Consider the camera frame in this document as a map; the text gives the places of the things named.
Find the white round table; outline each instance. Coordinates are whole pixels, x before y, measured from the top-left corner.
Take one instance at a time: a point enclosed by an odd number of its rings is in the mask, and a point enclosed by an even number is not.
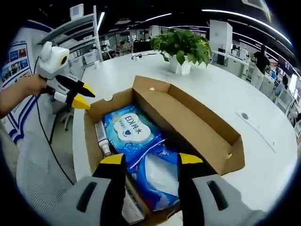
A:
[[[240,191],[242,201],[249,208],[270,210],[297,162],[295,132],[284,114],[259,90],[221,68],[193,65],[190,75],[180,76],[169,72],[168,63],[159,54],[143,56],[137,61],[132,60],[131,55],[120,56],[101,62],[97,68],[94,65],[87,68],[82,80],[92,88],[96,97],[85,99],[89,103],[102,98],[110,99],[112,94],[131,87],[136,75],[176,85],[241,134],[246,166],[223,178]],[[260,125],[264,134],[275,142],[274,150],[236,114],[237,110],[244,111]],[[73,159],[77,180],[91,175],[83,116],[83,110],[75,109]]]

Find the wet wipes package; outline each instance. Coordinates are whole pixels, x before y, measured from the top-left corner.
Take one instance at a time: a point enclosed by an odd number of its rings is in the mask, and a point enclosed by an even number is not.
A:
[[[132,174],[152,211],[163,210],[179,200],[177,153],[162,144],[152,148]]]
[[[110,143],[126,155],[129,170],[150,147],[162,141],[159,128],[134,105],[105,115],[104,126]]]

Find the black cable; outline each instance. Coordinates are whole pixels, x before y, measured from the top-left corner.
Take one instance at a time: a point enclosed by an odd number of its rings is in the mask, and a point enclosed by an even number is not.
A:
[[[39,59],[39,56],[38,56],[38,58],[37,58],[37,60],[36,60],[36,63],[35,63],[35,65],[34,65],[33,74],[35,74],[35,72],[36,72],[36,66],[37,66],[38,59]],[[37,104],[37,110],[38,110],[38,117],[39,117],[39,123],[40,123],[40,126],[41,126],[41,128],[42,128],[42,130],[43,130],[44,136],[45,136],[45,138],[46,138],[46,140],[47,140],[47,143],[48,143],[48,145],[49,145],[49,147],[50,147],[50,150],[51,150],[51,152],[52,152],[52,154],[53,154],[53,156],[54,156],[54,158],[55,158],[55,161],[57,162],[58,166],[61,168],[63,174],[64,174],[64,175],[67,177],[67,179],[70,181],[70,183],[71,183],[72,185],[74,185],[74,183],[73,183],[73,182],[71,181],[71,179],[68,177],[68,175],[66,174],[66,172],[63,170],[63,168],[62,168],[60,162],[58,161],[58,159],[57,159],[57,157],[56,157],[56,155],[55,155],[55,152],[54,152],[53,149],[52,149],[51,143],[50,143],[50,141],[49,141],[49,139],[48,139],[48,137],[47,137],[47,135],[46,135],[46,132],[45,132],[45,130],[44,130],[44,127],[43,127],[43,125],[42,125],[42,122],[41,122],[41,116],[40,116],[40,110],[39,110],[39,105],[38,105],[38,97],[39,97],[39,96],[40,96],[40,95],[37,95],[35,98],[36,98],[36,104]]]

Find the potted plant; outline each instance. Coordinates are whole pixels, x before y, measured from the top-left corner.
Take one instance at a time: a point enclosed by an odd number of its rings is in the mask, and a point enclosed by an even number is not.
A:
[[[207,66],[212,54],[208,40],[189,30],[170,29],[151,39],[150,44],[152,49],[161,51],[171,71],[177,74],[189,74],[191,63],[204,62]]]

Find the cardboard box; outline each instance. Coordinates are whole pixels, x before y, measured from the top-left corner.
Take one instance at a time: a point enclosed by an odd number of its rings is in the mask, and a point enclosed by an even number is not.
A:
[[[106,114],[129,104],[139,106],[179,152],[201,157],[219,175],[245,166],[241,136],[228,123],[176,86],[136,76],[132,88],[114,94],[111,101],[94,102],[85,113],[85,139],[92,172],[103,158],[94,124],[103,120]],[[141,222],[143,225],[163,222],[177,209],[175,206],[151,213],[128,178],[126,184],[147,216],[147,221]]]
[[[126,196],[123,200],[122,216],[129,224],[140,222],[145,218],[143,211],[140,209],[127,187]]]

